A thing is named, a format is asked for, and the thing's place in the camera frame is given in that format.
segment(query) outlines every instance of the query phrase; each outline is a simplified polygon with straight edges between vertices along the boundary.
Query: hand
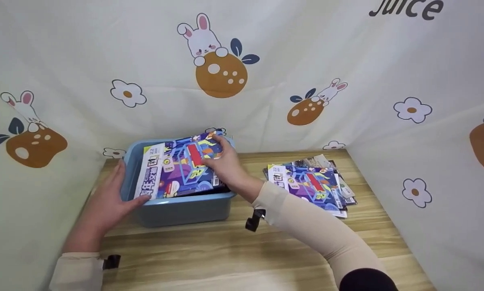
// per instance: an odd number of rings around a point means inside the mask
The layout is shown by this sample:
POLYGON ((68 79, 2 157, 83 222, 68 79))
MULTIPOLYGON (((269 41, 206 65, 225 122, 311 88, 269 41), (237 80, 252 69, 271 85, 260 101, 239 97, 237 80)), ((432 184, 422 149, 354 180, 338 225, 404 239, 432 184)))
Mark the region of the hand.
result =
POLYGON ((125 163, 119 160, 112 173, 98 186, 71 231, 64 252, 97 252, 101 240, 127 214, 143 205, 150 195, 124 202, 120 188, 125 177, 125 163))
POLYGON ((252 177, 245 171, 238 160, 235 148, 225 138, 213 135, 213 139, 220 143, 222 156, 218 159, 205 158, 203 164, 212 168, 218 178, 231 190, 252 203, 258 197, 264 181, 252 177))

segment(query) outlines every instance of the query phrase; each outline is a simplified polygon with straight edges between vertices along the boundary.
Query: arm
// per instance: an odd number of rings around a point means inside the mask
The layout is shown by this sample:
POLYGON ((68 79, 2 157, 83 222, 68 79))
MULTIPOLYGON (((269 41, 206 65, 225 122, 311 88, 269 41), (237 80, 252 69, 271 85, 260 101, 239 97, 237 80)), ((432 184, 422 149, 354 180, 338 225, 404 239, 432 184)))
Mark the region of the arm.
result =
POLYGON ((123 202, 120 187, 124 176, 125 164, 119 160, 112 173, 90 197, 64 243, 50 290, 101 290, 104 261, 99 257, 99 249, 103 237, 123 217, 150 199, 150 195, 143 195, 123 202))
POLYGON ((222 144, 222 157, 203 162, 212 167, 219 178, 251 203, 253 208, 265 209, 267 223, 318 251, 334 271, 338 287, 342 289, 341 282, 349 273, 352 274, 347 278, 351 281, 350 284, 354 284, 353 281, 368 278, 370 275, 366 273, 364 276, 354 276, 353 271, 371 269, 373 280, 364 279, 364 285, 360 287, 371 287, 370 284, 366 285, 368 282, 384 282, 380 278, 383 276, 388 283, 386 286, 390 289, 381 290, 396 290, 378 257, 358 234, 320 207, 290 195, 288 191, 270 182, 251 177, 240 165, 236 151, 229 143, 220 137, 215 139, 222 144))

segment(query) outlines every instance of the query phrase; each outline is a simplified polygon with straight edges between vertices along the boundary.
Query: wrist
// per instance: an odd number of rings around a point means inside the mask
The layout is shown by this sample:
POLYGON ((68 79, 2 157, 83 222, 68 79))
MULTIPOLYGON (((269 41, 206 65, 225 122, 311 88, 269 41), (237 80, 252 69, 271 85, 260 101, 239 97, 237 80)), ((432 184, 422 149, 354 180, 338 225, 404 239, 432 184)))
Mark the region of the wrist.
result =
POLYGON ((263 186, 263 180, 246 174, 245 176, 240 177, 240 179, 237 179, 230 187, 243 199, 247 200, 249 203, 253 203, 260 194, 260 190, 262 190, 263 186))
POLYGON ((96 228, 84 223, 77 222, 71 230, 64 247, 63 253, 83 252, 94 253, 100 251, 101 240, 105 234, 96 228))

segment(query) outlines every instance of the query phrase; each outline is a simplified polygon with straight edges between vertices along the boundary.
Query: black clip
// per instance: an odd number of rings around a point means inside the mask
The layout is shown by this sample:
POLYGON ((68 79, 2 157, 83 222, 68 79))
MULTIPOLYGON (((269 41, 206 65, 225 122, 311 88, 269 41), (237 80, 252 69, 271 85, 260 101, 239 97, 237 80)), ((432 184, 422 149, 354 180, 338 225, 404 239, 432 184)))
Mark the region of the black clip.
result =
POLYGON ((110 255, 107 257, 107 259, 104 260, 104 264, 102 266, 103 270, 108 270, 108 269, 116 269, 117 267, 120 266, 120 255, 110 255))
POLYGON ((260 225, 260 218, 265 219, 265 209, 255 209, 253 211, 253 217, 249 217, 245 222, 246 230, 251 230, 251 232, 256 232, 258 225, 260 225))

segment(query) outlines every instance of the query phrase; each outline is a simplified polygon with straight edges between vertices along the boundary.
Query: beige sleeve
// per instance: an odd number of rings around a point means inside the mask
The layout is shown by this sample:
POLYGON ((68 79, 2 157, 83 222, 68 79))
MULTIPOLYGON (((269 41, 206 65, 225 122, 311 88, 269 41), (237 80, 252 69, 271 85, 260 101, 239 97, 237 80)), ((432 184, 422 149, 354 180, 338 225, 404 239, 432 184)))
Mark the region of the beige sleeve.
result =
POLYGON ((52 291, 101 290, 103 263, 99 253, 64 253, 57 261, 49 288, 52 291))
POLYGON ((373 250, 342 221, 275 184, 264 184, 253 207, 266 210, 268 224, 321 253, 334 271, 337 286, 347 273, 356 269, 371 268, 386 273, 373 250))

